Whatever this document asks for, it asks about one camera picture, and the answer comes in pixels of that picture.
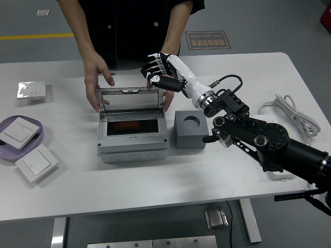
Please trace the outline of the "person's left hand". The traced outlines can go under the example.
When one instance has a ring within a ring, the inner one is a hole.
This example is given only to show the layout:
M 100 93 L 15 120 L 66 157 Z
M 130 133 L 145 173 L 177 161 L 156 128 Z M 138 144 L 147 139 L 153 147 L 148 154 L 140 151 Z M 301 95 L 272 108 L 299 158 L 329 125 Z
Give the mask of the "person's left hand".
M 164 90 L 164 93 L 163 93 L 163 103 L 162 103 L 162 106 L 163 106 L 163 109 L 165 112 L 168 111 L 172 101 L 173 101 L 173 98 L 174 98 L 174 92 L 173 91 L 170 91 L 170 90 Z

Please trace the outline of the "person's right hand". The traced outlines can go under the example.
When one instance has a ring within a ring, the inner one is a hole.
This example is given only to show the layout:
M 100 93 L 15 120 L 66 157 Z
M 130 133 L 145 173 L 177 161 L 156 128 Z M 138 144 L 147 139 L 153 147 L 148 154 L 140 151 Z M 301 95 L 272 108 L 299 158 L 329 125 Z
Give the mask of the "person's right hand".
M 98 82 L 99 75 L 101 74 L 110 86 L 114 86 L 115 82 L 106 62 L 94 50 L 84 53 L 83 64 L 86 98 L 92 108 L 99 113 L 100 107 L 96 94 L 96 89 L 100 88 Z

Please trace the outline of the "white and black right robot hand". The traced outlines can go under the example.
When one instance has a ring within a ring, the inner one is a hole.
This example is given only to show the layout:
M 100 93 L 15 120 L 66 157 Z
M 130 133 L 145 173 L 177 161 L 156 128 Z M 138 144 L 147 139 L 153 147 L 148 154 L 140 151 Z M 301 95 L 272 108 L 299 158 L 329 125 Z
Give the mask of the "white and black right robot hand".
M 201 84 L 194 73 L 176 55 L 155 53 L 146 59 L 141 73 L 149 83 L 158 88 L 182 92 L 198 109 L 204 109 L 214 99 L 215 92 Z

